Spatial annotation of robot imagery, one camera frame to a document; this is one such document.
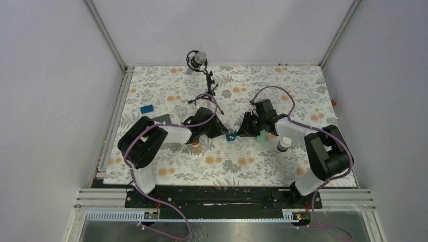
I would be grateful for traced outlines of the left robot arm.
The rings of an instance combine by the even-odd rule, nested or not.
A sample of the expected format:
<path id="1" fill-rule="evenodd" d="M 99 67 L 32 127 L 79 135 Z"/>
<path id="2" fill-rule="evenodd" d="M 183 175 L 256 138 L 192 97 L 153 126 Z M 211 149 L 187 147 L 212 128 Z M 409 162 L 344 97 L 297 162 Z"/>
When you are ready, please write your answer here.
<path id="1" fill-rule="evenodd" d="M 141 117 L 118 141 L 117 148 L 130 167 L 134 185 L 138 188 L 137 201 L 144 207 L 156 202 L 155 178 L 151 163 L 164 143 L 194 146 L 200 136 L 213 139 L 224 135 L 228 129 L 218 116 L 201 107 L 180 124 L 157 122 Z"/>

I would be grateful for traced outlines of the teal pill organizer box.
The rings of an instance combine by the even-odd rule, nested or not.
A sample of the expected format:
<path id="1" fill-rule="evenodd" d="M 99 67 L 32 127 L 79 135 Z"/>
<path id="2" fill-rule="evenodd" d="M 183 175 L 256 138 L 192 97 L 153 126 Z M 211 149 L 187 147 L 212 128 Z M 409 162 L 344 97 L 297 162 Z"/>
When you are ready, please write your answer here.
<path id="1" fill-rule="evenodd" d="M 236 140 L 237 132 L 236 132 L 236 131 L 234 131 L 234 132 L 231 132 L 231 133 L 225 134 L 225 136 L 226 136 L 226 140 L 227 140 L 228 142 L 232 142 L 232 141 L 235 141 L 235 140 Z"/>

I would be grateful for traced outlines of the white pill bottle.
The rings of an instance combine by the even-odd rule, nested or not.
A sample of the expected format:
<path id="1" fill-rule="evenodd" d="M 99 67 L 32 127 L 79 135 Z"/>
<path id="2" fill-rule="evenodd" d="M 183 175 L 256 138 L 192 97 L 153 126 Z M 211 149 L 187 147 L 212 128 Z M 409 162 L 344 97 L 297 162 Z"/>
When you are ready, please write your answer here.
<path id="1" fill-rule="evenodd" d="M 290 138 L 282 137 L 278 141 L 277 149 L 280 152 L 286 152 L 291 147 L 291 144 L 292 140 Z"/>

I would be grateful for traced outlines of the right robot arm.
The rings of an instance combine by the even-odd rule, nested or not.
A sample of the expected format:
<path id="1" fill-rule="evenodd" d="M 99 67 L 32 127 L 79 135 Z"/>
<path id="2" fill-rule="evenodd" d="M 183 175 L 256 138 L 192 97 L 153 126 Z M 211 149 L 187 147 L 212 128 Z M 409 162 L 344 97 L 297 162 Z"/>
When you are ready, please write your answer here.
<path id="1" fill-rule="evenodd" d="M 337 126 L 320 129 L 291 120 L 288 114 L 278 114 L 269 99 L 250 103 L 255 109 L 245 112 L 238 136 L 258 137 L 262 132 L 275 135 L 280 138 L 280 152 L 290 148 L 292 142 L 305 147 L 310 170 L 290 186 L 289 200 L 294 207 L 303 207 L 310 194 L 336 175 L 351 170 L 352 155 Z"/>

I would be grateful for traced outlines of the amber glass pill bottle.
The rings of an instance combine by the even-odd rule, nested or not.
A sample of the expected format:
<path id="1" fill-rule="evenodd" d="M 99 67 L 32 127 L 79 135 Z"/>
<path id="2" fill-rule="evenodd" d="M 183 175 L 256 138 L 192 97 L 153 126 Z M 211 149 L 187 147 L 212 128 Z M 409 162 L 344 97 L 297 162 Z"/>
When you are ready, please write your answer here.
<path id="1" fill-rule="evenodd" d="M 195 141 L 195 142 L 192 142 L 190 144 L 190 150 L 191 150 L 192 154 L 199 155 L 202 153 L 203 148 L 202 148 L 202 145 L 199 141 Z"/>

